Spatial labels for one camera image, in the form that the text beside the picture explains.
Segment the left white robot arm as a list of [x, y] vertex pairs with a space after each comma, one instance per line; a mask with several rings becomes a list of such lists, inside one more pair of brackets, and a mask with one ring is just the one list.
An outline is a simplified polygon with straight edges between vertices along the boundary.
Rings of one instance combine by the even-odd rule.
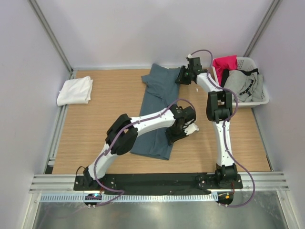
[[196, 111], [192, 105], [182, 108], [171, 104], [158, 112], [139, 117], [120, 115], [107, 131], [102, 151], [84, 169], [83, 185], [91, 191], [97, 190], [110, 165], [117, 157], [128, 153], [140, 136], [164, 129], [166, 144], [171, 146], [198, 130], [195, 121]]

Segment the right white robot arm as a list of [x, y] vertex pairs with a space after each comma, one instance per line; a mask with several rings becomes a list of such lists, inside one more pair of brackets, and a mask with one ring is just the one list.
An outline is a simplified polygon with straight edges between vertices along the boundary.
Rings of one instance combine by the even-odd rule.
[[203, 69], [199, 57], [187, 58], [188, 65], [182, 66], [176, 82], [189, 85], [195, 82], [207, 93], [206, 116], [212, 122], [217, 142], [218, 158], [214, 181], [221, 189], [232, 188], [237, 180], [237, 167], [230, 154], [230, 118], [233, 114], [232, 93], [221, 88], [211, 74]]

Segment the blue-grey t-shirt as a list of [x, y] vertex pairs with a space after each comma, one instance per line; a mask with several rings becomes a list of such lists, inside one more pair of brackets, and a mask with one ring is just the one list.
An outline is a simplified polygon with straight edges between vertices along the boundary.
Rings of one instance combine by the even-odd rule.
[[[165, 68], [153, 64], [148, 75], [142, 76], [146, 85], [140, 116], [166, 108], [178, 99], [180, 86], [175, 82], [180, 68]], [[161, 160], [169, 160], [172, 146], [168, 145], [165, 128], [141, 135], [135, 141], [131, 153]]]

